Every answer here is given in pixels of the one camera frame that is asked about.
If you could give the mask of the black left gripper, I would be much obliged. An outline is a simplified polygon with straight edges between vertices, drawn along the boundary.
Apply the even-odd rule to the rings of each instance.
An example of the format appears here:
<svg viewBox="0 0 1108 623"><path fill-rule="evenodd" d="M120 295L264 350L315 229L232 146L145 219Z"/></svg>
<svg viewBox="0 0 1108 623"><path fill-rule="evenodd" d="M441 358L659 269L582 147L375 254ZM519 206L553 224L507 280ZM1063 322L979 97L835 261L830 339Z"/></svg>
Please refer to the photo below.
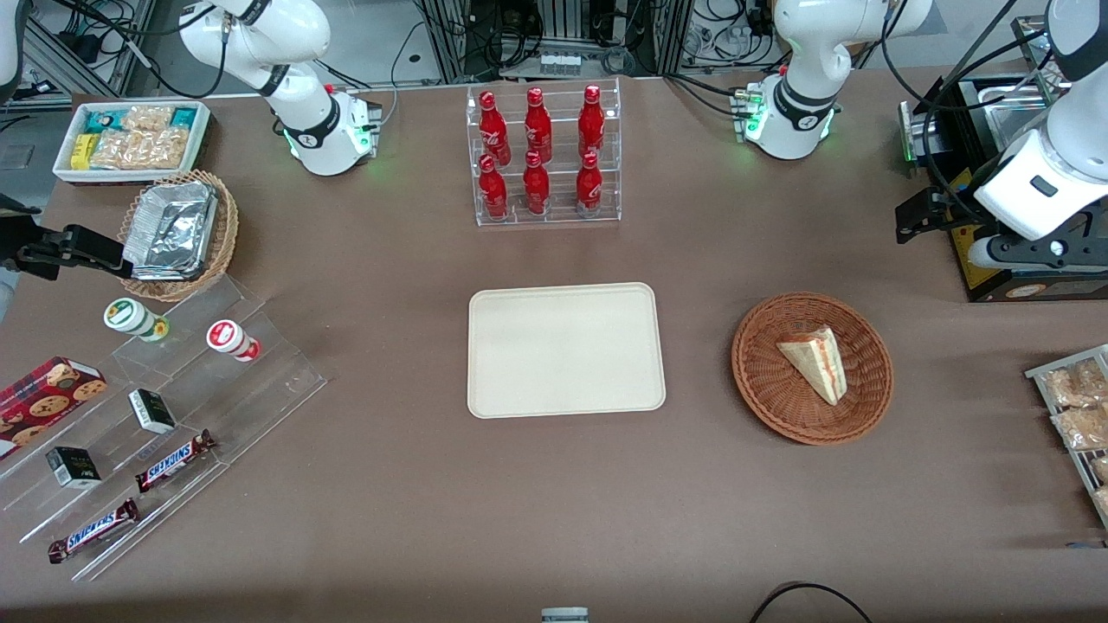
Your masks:
<svg viewBox="0 0 1108 623"><path fill-rule="evenodd" d="M965 228L977 224L977 213L960 202L957 192L930 186L897 205L897 243L909 243L935 228Z"/></svg>

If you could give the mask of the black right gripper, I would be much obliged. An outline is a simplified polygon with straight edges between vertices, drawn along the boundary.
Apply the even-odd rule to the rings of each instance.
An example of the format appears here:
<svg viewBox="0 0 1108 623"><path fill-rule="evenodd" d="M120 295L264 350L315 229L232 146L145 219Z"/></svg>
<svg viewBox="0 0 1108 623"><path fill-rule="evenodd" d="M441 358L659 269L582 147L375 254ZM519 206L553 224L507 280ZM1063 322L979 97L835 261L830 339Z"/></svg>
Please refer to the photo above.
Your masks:
<svg viewBox="0 0 1108 623"><path fill-rule="evenodd" d="M63 235L19 235L16 237L16 270L38 279L58 279L62 255L73 266L86 266L107 273L131 273L124 257L126 246L95 229L66 225Z"/></svg>

